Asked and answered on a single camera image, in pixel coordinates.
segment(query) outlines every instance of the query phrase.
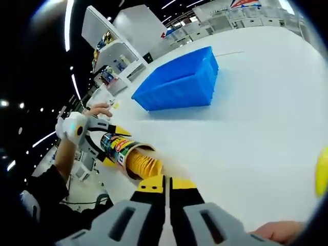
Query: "product package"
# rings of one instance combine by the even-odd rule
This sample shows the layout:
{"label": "product package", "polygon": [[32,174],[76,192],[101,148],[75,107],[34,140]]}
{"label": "product package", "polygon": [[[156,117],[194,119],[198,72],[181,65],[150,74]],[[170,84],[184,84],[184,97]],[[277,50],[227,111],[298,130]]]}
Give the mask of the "product package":
{"label": "product package", "polygon": [[99,53],[100,53],[100,50],[105,47],[106,45],[110,44],[111,42],[114,41],[114,38],[111,34],[110,31],[106,32],[101,40],[97,43],[96,45],[96,48],[93,52],[93,60],[92,60],[92,71],[94,71],[95,67],[96,67],[96,64],[97,64],[97,60],[98,60],[98,57],[99,57]]}
{"label": "product package", "polygon": [[151,145],[111,133],[105,134],[100,144],[109,159],[132,179],[142,180],[162,172],[161,160],[151,157],[155,151]]}

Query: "blue plastic crate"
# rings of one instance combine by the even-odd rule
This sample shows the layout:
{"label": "blue plastic crate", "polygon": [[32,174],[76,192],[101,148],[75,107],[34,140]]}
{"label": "blue plastic crate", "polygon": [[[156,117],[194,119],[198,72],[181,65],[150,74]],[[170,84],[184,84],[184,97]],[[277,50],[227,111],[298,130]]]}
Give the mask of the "blue plastic crate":
{"label": "blue plastic crate", "polygon": [[210,105],[218,69],[205,47],[158,67],[131,98],[147,111]]}

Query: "white tabletop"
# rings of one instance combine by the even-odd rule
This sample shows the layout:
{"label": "white tabletop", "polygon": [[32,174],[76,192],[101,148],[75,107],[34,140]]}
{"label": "white tabletop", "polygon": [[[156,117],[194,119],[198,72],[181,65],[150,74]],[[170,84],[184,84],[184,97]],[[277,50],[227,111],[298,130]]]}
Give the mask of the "white tabletop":
{"label": "white tabletop", "polygon": [[[220,66],[209,107],[148,113],[131,99],[153,69],[205,46]],[[327,78],[321,55],[287,29],[231,30],[151,63],[118,96],[112,122],[172,158],[205,201],[239,218],[247,231],[268,221],[306,220],[317,204],[316,159],[328,145]],[[114,201],[135,190],[120,173],[106,170],[104,177]]]}

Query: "person's arm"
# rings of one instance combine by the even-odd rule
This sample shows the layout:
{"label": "person's arm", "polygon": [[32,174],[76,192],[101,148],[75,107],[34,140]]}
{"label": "person's arm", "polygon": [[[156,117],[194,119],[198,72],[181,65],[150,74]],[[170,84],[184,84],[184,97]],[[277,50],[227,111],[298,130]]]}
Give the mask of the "person's arm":
{"label": "person's arm", "polygon": [[[108,104],[96,104],[91,107],[91,109],[87,112],[84,112],[86,116],[90,115],[98,115],[100,113],[107,115],[108,117],[112,117],[112,113],[109,112],[106,108],[108,108]],[[76,151],[76,146],[70,140],[64,139],[60,142],[56,154],[55,166],[61,176],[64,178],[65,183],[67,182],[72,167],[74,164],[74,155]]]}
{"label": "person's arm", "polygon": [[74,164],[76,146],[68,139],[60,141],[56,153],[55,166],[66,183]]}

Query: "white cabinet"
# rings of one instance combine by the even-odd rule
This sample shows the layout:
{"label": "white cabinet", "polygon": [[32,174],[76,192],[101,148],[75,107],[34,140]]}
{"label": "white cabinet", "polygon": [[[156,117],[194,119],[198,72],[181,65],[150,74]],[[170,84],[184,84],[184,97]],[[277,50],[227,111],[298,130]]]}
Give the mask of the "white cabinet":
{"label": "white cabinet", "polygon": [[261,18],[243,19],[241,22],[242,22],[244,27],[263,26]]}
{"label": "white cabinet", "polygon": [[262,17],[261,19],[264,26],[280,27],[280,21],[278,18]]}

